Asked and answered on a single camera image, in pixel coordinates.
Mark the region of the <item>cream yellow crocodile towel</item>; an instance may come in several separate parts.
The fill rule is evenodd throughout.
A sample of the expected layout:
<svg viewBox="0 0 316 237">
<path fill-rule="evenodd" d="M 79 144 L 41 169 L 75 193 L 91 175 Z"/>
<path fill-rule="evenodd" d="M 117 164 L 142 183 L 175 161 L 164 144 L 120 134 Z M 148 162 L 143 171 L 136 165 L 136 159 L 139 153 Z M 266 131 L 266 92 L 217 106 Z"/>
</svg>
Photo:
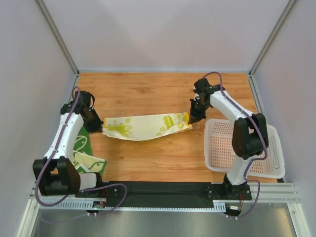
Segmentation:
<svg viewBox="0 0 316 237">
<path fill-rule="evenodd" d="M 121 140 L 147 141 L 191 130 L 192 125 L 188 121 L 187 112 L 105 118 L 102 134 Z"/>
</svg>

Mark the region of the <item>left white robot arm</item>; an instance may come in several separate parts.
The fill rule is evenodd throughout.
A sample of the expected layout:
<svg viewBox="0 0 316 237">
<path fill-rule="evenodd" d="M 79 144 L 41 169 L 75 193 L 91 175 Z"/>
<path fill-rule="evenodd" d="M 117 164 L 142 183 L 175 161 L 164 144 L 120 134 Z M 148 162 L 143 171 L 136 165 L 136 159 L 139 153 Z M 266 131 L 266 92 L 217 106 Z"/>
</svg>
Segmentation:
<svg viewBox="0 0 316 237">
<path fill-rule="evenodd" d="M 59 127 L 49 150 L 33 163 L 36 191 L 42 196 L 76 195 L 100 182 L 96 172 L 80 174 L 71 162 L 80 129 L 102 131 L 103 122 L 93 108 L 94 101 L 91 93 L 77 89 L 73 100 L 61 108 Z"/>
</svg>

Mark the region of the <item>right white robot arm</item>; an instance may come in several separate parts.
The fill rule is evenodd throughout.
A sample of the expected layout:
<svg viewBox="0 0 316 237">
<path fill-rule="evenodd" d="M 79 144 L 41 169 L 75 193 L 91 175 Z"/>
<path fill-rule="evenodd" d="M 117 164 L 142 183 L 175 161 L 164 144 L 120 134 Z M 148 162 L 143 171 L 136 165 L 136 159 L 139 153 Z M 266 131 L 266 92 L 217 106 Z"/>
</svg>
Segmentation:
<svg viewBox="0 0 316 237">
<path fill-rule="evenodd" d="M 206 118 L 206 110 L 218 109 L 233 125 L 232 148 L 235 153 L 233 166 L 224 176 L 221 193 L 235 198 L 245 191 L 247 171 L 258 156 L 269 146 L 266 118 L 254 114 L 235 101 L 221 84 L 211 85 L 207 78 L 194 83 L 195 97 L 190 100 L 189 124 Z"/>
</svg>

